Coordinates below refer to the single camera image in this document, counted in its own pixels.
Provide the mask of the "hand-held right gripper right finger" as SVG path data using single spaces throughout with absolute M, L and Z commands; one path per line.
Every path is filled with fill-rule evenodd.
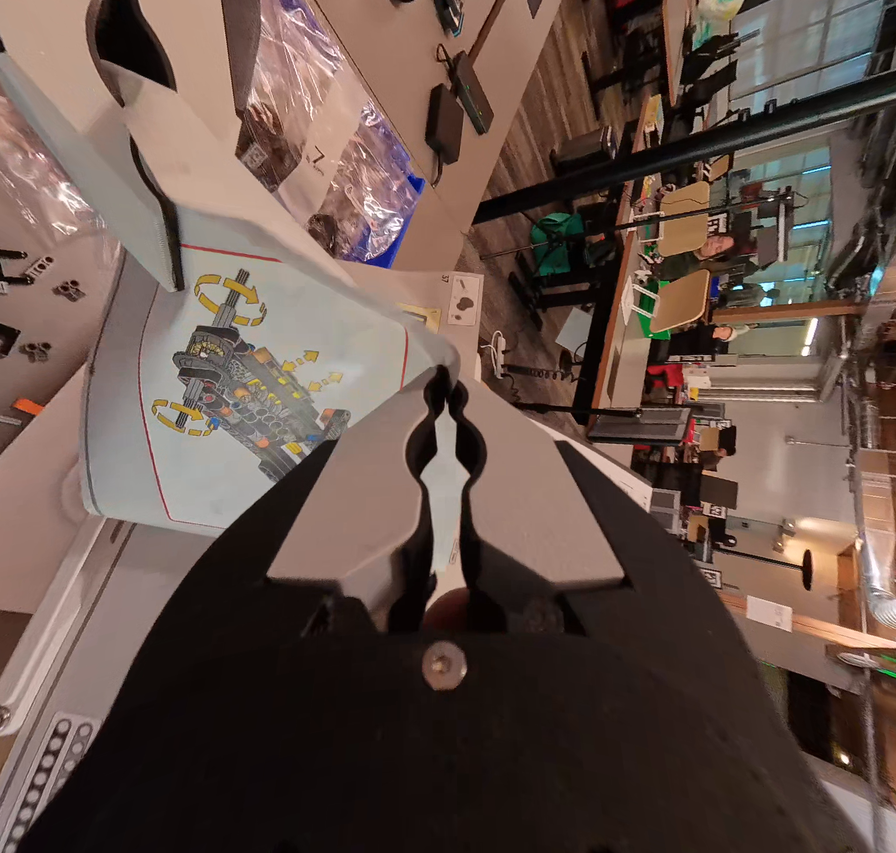
M 570 597 L 628 584 L 613 543 L 628 495 L 579 447 L 483 384 L 459 380 L 446 403 L 469 475 L 459 538 L 465 628 L 565 631 Z

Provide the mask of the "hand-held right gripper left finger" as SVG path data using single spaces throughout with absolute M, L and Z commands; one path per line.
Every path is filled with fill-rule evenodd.
M 435 422 L 449 394 L 448 368 L 429 367 L 342 434 L 269 579 L 357 599 L 390 632 L 420 628 L 434 589 L 422 472 L 437 455 Z

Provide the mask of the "lego instruction booklet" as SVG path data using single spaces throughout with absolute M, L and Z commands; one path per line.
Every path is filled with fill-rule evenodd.
M 127 257 L 86 379 L 103 525 L 15 655 L 61 642 L 2 774 L 2 851 L 496 847 L 470 636 L 390 632 L 269 567 L 342 434 L 452 347 L 267 254 Z

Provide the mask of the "clear bag of lego pieces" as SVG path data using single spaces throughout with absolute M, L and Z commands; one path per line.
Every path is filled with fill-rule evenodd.
M 259 47 L 235 153 L 274 194 L 298 166 L 342 53 L 307 0 L 259 1 Z
M 335 259 L 390 269 L 426 185 L 385 116 L 368 100 L 306 229 Z

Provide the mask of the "black monitor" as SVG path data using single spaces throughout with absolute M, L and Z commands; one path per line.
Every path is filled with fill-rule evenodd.
M 685 440 L 692 418 L 693 408 L 680 406 L 599 410 L 587 438 L 596 444 L 677 446 Z

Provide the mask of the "long wooden desk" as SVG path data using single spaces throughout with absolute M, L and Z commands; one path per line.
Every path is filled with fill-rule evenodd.
M 639 178 L 612 189 L 613 194 L 619 194 L 613 224 L 622 229 L 614 231 L 616 251 L 599 277 L 581 355 L 573 399 L 574 420 L 581 426 L 594 421 L 593 410 L 612 404 L 626 332 L 622 306 L 625 284 L 643 266 L 642 248 L 636 242 L 635 230 L 626 224 L 633 221 L 633 199 L 642 192 L 643 185 L 644 180 Z

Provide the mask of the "black power adapter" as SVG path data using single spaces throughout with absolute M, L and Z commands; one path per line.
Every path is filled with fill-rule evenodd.
M 442 165 L 458 161 L 464 117 L 462 105 L 446 85 L 438 84 L 431 89 L 424 139 Z

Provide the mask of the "black docking hub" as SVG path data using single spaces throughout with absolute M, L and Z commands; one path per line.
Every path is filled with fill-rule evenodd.
M 454 96 L 462 104 L 476 133 L 484 135 L 491 128 L 494 111 L 476 75 L 472 59 L 467 52 L 460 50 L 454 55 L 452 66 Z

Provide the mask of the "black floor stand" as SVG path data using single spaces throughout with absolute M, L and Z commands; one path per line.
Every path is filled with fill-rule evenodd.
M 779 560 L 768 556 L 758 556 L 755 554 L 749 554 L 740 552 L 731 548 L 721 548 L 713 546 L 712 556 L 733 556 L 739 557 L 741 559 L 746 559 L 750 561 L 754 561 L 756 563 L 760 563 L 767 566 L 774 566 L 783 569 L 790 569 L 793 571 L 797 571 L 801 578 L 801 583 L 806 591 L 811 591 L 813 586 L 813 558 L 812 551 L 810 549 L 805 549 L 802 555 L 801 560 L 796 562 L 790 562 L 785 560 Z

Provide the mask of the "white sign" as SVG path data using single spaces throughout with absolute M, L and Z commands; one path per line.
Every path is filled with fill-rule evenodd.
M 748 595 L 745 601 L 745 617 L 748 620 L 789 634 L 793 632 L 791 607 L 753 595 Z

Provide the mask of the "blue storage box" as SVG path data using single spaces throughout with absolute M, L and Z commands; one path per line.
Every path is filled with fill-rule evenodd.
M 295 161 L 274 191 L 337 259 L 392 265 L 425 181 L 308 0 L 273 0 L 275 113 Z

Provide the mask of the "tan chair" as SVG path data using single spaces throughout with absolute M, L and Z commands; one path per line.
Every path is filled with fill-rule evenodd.
M 662 258 L 700 249 L 709 233 L 711 186 L 701 180 L 667 192 L 659 202 L 661 212 L 658 253 Z
M 645 336 L 654 338 L 701 319 L 710 301 L 711 280 L 711 273 L 700 269 L 651 293 Z

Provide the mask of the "white rounded board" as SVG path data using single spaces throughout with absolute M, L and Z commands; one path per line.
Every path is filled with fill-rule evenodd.
M 103 520 L 84 504 L 82 366 L 1 457 L 1 610 L 35 614 Z

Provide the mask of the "black pillar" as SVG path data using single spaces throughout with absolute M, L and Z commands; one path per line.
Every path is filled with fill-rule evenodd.
M 478 205 L 472 224 L 486 224 L 555 202 L 577 200 L 645 175 L 667 172 L 681 164 L 736 153 L 855 119 L 890 106 L 894 100 L 895 71 L 890 69 L 808 98 L 766 108 L 756 115 L 713 126 L 677 141 L 633 151 L 611 162 L 490 198 Z

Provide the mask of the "silver air duct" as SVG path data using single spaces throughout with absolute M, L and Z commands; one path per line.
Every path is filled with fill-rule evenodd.
M 852 456 L 850 484 L 859 542 L 859 571 L 868 610 L 895 629 L 894 452 L 859 448 Z

